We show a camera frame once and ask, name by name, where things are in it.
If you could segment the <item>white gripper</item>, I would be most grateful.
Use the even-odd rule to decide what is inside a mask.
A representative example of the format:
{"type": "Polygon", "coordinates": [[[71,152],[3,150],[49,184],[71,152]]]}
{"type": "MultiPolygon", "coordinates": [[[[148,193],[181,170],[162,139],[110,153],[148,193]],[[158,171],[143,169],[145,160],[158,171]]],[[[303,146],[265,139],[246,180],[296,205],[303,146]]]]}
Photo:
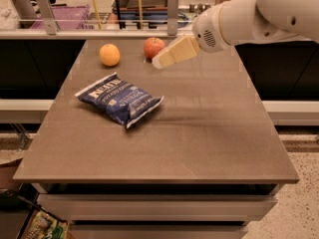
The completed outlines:
{"type": "Polygon", "coordinates": [[[192,24],[193,36],[176,38],[152,58],[157,69],[163,69],[196,57],[202,49],[207,53],[226,50],[230,45],[224,40],[220,27],[222,5],[213,6],[199,16],[192,24]]]}

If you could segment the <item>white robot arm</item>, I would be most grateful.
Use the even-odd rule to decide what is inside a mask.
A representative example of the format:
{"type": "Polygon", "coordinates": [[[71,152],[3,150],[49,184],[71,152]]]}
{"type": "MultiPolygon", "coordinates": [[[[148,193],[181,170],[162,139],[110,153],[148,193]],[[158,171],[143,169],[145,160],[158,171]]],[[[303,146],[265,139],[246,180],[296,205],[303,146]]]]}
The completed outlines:
{"type": "Polygon", "coordinates": [[[217,4],[192,23],[192,33],[163,48],[153,65],[163,69],[239,44],[319,41],[319,0],[229,0],[217,4]]]}

